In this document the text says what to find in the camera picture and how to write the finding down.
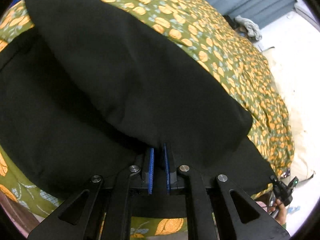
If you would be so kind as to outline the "person's right hand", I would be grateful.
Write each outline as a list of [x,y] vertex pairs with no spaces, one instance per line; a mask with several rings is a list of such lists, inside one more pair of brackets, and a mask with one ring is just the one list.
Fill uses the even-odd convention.
[[286,217],[287,217],[287,209],[285,205],[279,200],[276,199],[273,203],[273,205],[268,209],[270,212],[278,211],[277,215],[274,217],[274,219],[280,224],[285,225],[286,224]]

